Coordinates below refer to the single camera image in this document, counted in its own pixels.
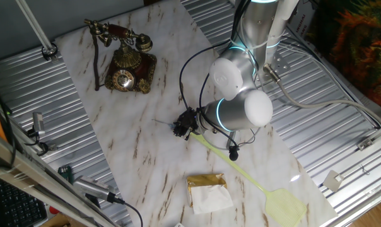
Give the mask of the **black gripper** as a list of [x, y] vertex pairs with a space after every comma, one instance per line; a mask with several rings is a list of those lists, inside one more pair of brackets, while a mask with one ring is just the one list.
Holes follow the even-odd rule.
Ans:
[[174, 135], [188, 141], [189, 134], [198, 128], [196, 118], [197, 112], [193, 108], [188, 107], [187, 110], [173, 123]]

